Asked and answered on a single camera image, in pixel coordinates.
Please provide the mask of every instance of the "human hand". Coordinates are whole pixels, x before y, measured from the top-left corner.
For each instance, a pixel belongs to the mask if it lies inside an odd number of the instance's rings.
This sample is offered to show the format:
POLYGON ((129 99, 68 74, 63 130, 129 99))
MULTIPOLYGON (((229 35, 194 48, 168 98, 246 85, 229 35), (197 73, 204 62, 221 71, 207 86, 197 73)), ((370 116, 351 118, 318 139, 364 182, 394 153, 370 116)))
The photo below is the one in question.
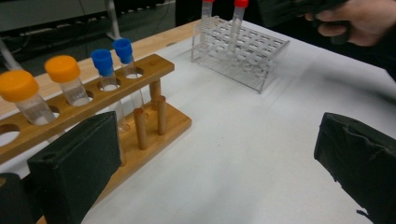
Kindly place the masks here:
POLYGON ((359 46, 373 46, 396 24, 396 1, 394 0, 348 0, 332 10, 319 12, 316 18, 324 21, 318 31, 324 36, 343 34, 347 28, 331 24, 331 21, 349 21, 348 42, 359 46))

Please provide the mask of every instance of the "floor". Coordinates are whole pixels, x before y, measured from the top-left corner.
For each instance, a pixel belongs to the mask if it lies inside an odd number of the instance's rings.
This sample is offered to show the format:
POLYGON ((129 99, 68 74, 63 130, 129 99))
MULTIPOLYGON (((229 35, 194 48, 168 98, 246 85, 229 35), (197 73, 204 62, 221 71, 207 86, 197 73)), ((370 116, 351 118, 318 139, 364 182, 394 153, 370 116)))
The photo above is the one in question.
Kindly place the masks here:
MULTIPOLYGON (((118 17, 118 24, 121 37, 132 41, 172 29, 175 27, 175 1, 123 12, 118 17)), ((45 73, 44 63, 53 56, 66 54, 80 61, 89 58, 95 49, 112 49, 113 40, 106 35, 110 27, 110 19, 104 13, 39 32, 6 36, 4 42, 22 68, 38 76, 45 73)), ((7 68, 0 63, 0 73, 5 71, 7 68)))

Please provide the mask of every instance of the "white table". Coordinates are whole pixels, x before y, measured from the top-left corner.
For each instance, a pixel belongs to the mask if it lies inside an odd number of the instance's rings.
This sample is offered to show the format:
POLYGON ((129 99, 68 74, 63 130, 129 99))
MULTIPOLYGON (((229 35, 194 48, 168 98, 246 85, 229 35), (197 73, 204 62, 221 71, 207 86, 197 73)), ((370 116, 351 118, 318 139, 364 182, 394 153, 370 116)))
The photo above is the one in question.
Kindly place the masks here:
POLYGON ((167 102, 192 126, 97 204, 83 223, 366 224, 314 159, 324 112, 396 137, 396 84, 366 63, 291 41, 262 94, 190 62, 191 41, 158 51, 176 65, 167 102))

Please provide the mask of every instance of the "blue-capped test tube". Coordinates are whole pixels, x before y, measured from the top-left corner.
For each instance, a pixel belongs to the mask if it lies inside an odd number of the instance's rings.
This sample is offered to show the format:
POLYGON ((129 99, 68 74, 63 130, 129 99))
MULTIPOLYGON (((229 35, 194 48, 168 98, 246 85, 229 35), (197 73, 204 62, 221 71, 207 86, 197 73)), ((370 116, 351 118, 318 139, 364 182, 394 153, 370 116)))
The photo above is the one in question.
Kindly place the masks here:
POLYGON ((248 0, 235 0, 233 5, 235 6, 233 11, 233 25, 231 27, 230 42, 228 43, 227 49, 230 54, 235 53, 235 45, 238 41, 245 9, 248 7, 248 0))
POLYGON ((212 7, 215 0, 203 0, 201 12, 201 48, 207 49, 207 36, 210 30, 210 18, 212 17, 212 7))
MULTIPOLYGON (((118 39, 113 42, 114 50, 120 58, 121 69, 126 78, 138 78, 140 75, 137 73, 134 66, 134 55, 132 50, 131 41, 126 38, 118 39)), ((134 109, 143 108, 143 95, 142 91, 138 90, 131 95, 132 105, 134 109)))
MULTIPOLYGON (((97 49, 91 53, 91 58, 95 68, 99 72, 100 84, 103 91, 114 91, 119 87, 116 75, 113 69, 113 59, 111 58, 110 50, 108 49, 97 49)), ((119 126, 119 132, 126 132, 130 129, 126 123, 122 103, 117 101, 116 103, 109 106, 110 110, 116 112, 117 123, 119 126)))

